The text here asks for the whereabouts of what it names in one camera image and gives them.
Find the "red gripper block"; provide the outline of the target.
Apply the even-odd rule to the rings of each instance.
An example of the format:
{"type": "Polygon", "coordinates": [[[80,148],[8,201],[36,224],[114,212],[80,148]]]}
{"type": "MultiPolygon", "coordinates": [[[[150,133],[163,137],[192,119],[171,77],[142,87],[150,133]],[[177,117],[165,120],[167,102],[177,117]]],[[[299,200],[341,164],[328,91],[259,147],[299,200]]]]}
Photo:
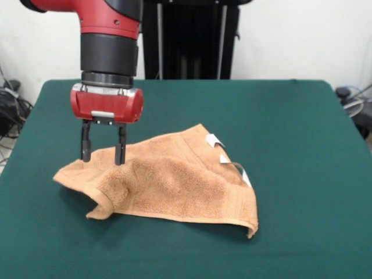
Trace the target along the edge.
{"type": "Polygon", "coordinates": [[[115,165],[125,164],[127,132],[126,124],[135,123],[141,117],[144,96],[138,88],[96,87],[76,83],[70,92],[71,109],[82,121],[81,160],[91,160],[90,127],[96,117],[112,119],[118,126],[119,141],[115,147],[115,165]]]}

